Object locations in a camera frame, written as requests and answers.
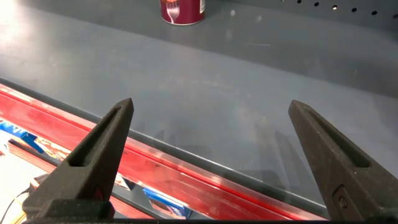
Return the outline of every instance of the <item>red can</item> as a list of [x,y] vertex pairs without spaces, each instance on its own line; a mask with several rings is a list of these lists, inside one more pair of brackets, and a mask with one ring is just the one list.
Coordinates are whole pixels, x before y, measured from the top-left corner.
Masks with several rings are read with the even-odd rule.
[[205,17],[205,0],[160,0],[163,20],[174,25],[191,25]]

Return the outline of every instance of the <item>gray surface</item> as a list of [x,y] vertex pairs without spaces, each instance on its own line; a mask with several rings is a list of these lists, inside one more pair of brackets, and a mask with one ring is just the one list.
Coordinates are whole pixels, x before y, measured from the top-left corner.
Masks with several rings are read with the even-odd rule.
[[96,116],[131,97],[132,129],[322,203],[296,99],[398,176],[396,33],[227,1],[189,27],[157,1],[10,2],[2,78]]

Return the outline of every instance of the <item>red rail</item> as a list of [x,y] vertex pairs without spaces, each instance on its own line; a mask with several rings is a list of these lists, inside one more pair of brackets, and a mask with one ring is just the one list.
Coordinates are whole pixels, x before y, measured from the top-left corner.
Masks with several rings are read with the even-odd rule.
[[[67,149],[95,125],[0,84],[0,116]],[[128,138],[119,173],[214,219],[324,220]]]

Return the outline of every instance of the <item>colorful packaging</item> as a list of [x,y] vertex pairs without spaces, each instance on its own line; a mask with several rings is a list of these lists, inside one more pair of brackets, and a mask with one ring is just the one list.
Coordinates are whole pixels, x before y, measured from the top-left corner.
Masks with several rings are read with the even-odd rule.
[[192,210],[170,197],[150,189],[144,189],[152,207],[176,219],[188,219]]
[[[71,150],[65,149],[55,143],[52,143],[42,137],[36,136],[26,130],[12,124],[5,119],[0,118],[0,153],[6,154],[8,151],[8,141],[14,140],[22,146],[37,151],[40,154],[48,155],[49,157],[62,162],[71,153]],[[114,183],[126,190],[131,190],[129,187],[132,184],[125,179],[121,174],[117,173]]]

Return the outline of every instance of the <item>metal can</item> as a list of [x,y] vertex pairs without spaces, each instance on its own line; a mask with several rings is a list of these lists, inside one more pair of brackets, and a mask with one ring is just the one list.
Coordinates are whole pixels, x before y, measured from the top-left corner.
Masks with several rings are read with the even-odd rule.
[[174,25],[191,25],[205,17],[205,0],[160,0],[164,21]]

